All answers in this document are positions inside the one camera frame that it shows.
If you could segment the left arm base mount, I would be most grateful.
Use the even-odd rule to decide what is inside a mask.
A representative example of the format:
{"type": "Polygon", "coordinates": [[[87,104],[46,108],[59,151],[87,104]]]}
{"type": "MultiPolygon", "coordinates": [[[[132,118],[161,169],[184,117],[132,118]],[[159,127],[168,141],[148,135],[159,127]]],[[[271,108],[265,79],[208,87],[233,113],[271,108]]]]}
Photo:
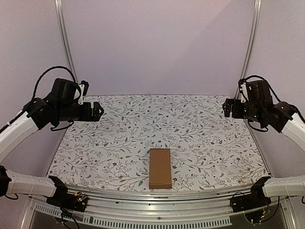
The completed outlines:
{"type": "Polygon", "coordinates": [[[48,204],[64,209],[85,212],[88,203],[88,196],[86,194],[80,191],[70,194],[66,185],[59,178],[55,176],[48,176],[48,178],[54,182],[56,187],[54,195],[47,197],[46,202],[48,204]]]}

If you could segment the brown cardboard box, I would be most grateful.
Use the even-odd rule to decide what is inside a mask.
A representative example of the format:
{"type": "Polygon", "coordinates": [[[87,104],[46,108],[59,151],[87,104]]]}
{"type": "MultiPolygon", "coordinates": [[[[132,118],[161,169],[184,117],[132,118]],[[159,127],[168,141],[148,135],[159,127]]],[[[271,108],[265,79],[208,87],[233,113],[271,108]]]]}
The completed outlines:
{"type": "Polygon", "coordinates": [[[171,153],[170,149],[150,149],[149,189],[171,189],[171,153]]]}

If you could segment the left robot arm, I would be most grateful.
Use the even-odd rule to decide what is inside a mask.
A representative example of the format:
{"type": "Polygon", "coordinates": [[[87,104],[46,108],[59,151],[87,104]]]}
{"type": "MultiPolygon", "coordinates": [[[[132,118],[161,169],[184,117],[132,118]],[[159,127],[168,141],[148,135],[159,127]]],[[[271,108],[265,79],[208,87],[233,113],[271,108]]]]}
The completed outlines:
{"type": "MultiPolygon", "coordinates": [[[[84,102],[89,84],[57,78],[45,98],[32,98],[22,110],[0,130],[0,159],[4,160],[27,137],[51,124],[58,131],[60,122],[98,122],[104,113],[99,102],[84,102]]],[[[67,207],[71,197],[68,188],[57,177],[33,177],[0,168],[0,195],[26,194],[52,198],[67,207]]]]}

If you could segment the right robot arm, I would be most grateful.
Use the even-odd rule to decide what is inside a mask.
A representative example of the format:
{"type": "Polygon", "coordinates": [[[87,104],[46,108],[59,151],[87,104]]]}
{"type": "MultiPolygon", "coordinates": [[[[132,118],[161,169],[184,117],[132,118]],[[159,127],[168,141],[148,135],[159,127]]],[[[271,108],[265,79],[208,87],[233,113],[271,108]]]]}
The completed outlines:
{"type": "MultiPolygon", "coordinates": [[[[305,119],[299,109],[285,101],[278,100],[266,79],[252,75],[238,82],[241,99],[226,99],[223,103],[225,117],[244,119],[260,124],[259,132],[267,132],[271,126],[295,142],[301,149],[305,148],[305,119]]],[[[305,177],[263,177],[251,187],[251,194],[246,198],[250,208],[258,207],[265,198],[276,196],[304,196],[305,177]]]]}

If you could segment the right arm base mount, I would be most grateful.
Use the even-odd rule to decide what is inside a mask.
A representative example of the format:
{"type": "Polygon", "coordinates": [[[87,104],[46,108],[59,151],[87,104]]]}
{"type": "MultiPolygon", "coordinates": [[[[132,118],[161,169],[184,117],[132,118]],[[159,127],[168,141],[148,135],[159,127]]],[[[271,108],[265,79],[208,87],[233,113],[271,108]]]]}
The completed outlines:
{"type": "Polygon", "coordinates": [[[246,220],[251,224],[261,223],[270,212],[271,199],[263,193],[263,186],[271,177],[262,177],[250,188],[249,194],[236,192],[230,199],[233,213],[244,212],[246,220]]]}

